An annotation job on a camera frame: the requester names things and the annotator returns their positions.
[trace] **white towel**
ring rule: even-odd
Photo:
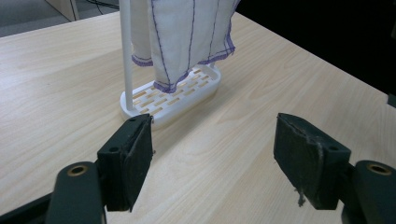
[[[131,0],[132,60],[154,66],[154,87],[172,93],[196,64],[235,50],[231,17],[240,0]]]

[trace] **purple stitching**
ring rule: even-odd
[[[187,65],[187,69],[189,69],[191,62],[191,45],[192,45],[192,37],[194,34],[194,22],[195,22],[195,0],[192,0],[192,27],[191,27],[190,46],[189,46],[189,64]]]
[[[158,33],[157,22],[155,20],[155,15],[154,15],[154,4],[153,4],[154,1],[155,0],[151,0],[152,20],[154,21],[155,32],[157,33],[158,44],[160,45],[160,53],[161,53],[161,57],[163,58],[163,48],[161,46],[160,34]],[[163,59],[163,69],[165,70],[165,74],[166,74],[166,77],[168,78],[168,82],[171,82],[169,75],[168,75],[168,71],[166,70],[166,65],[165,65],[164,59]]]
[[[224,60],[224,59],[228,58],[228,56],[230,56],[230,54],[233,54],[234,50],[235,50],[235,48],[222,50],[222,51],[226,51],[226,53],[222,54],[222,55],[218,55],[218,56],[214,56],[214,55],[216,55],[216,54],[214,54],[214,55],[210,56],[210,57],[212,57],[211,59],[208,59],[206,61],[200,61],[200,62],[198,62],[198,64],[209,64],[209,63],[213,63],[215,61]]]
[[[133,61],[135,64],[137,64],[137,65],[139,65],[139,66],[141,66],[141,67],[148,67],[148,66],[152,66],[152,65],[153,65],[151,58],[149,58],[149,59],[142,59],[142,58],[137,57],[136,55],[133,55],[133,56],[132,56],[132,61]]]
[[[232,27],[231,18],[232,18],[232,16],[233,16],[233,14],[235,13],[236,7],[238,6],[238,4],[239,4],[240,1],[241,1],[241,0],[234,0],[234,1],[233,1],[233,13],[231,13],[231,15],[230,15],[230,19],[229,19],[230,23],[229,23],[229,27],[228,27],[228,33],[226,34],[226,36],[224,36],[224,39],[225,39],[225,41],[226,41],[226,42],[224,42],[224,47],[225,47],[225,48],[227,48],[227,47],[226,47],[226,43],[227,43],[227,44],[228,44],[228,47],[229,47],[230,49],[235,49],[235,46],[233,45],[233,41],[231,40],[231,35],[230,35],[230,33],[231,33],[231,27]]]
[[[160,91],[162,91],[162,92],[165,92],[165,93],[174,93],[174,92],[176,91],[176,89],[177,89],[177,83],[179,83],[180,81],[184,80],[184,79],[189,75],[189,72],[190,72],[190,71],[186,72],[186,73],[185,73],[183,76],[181,76],[174,84],[168,84],[168,83],[163,83],[163,82],[160,82],[160,81],[154,81],[153,86],[154,86],[157,90],[160,90]]]
[[[218,0],[218,8],[216,8],[216,13],[215,13],[215,21],[213,22],[213,30],[212,30],[212,38],[210,39],[210,44],[209,44],[209,53],[207,55],[207,59],[209,60],[210,57],[210,52],[212,52],[212,43],[213,43],[213,36],[215,35],[215,30],[216,30],[216,21],[218,19],[218,11],[219,11],[219,0]]]

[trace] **white plastic stand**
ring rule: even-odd
[[[132,88],[131,12],[130,0],[120,0],[120,24],[124,62],[125,91],[120,97],[125,119],[149,113],[153,130],[180,116],[213,94],[221,81],[219,69],[196,65],[189,75],[177,84],[175,93],[163,93],[153,87],[153,81],[135,90]]]

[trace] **light wood surface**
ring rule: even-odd
[[[0,38],[0,214],[95,161],[123,123],[119,13]],[[396,166],[387,95],[235,13],[234,55],[215,95],[153,132],[157,153],[134,211],[108,223],[341,223],[297,204],[273,156],[276,115],[307,119],[360,160]],[[134,67],[134,87],[153,79]]]

